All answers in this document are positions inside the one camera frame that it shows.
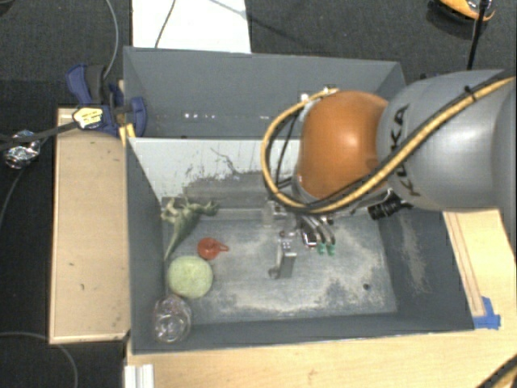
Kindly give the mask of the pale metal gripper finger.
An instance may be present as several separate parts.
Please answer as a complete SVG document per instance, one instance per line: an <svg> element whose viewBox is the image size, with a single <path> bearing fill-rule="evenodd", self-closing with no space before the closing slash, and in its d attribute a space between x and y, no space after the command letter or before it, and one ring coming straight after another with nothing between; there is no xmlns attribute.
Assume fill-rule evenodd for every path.
<svg viewBox="0 0 517 388"><path fill-rule="evenodd" d="M284 218L284 208L274 201L267 201L263 206L263 226L273 226Z"/></svg>
<svg viewBox="0 0 517 388"><path fill-rule="evenodd" d="M297 252L289 240L279 240L276 252L275 265L269 269L271 279L290 279L292 277Z"/></svg>

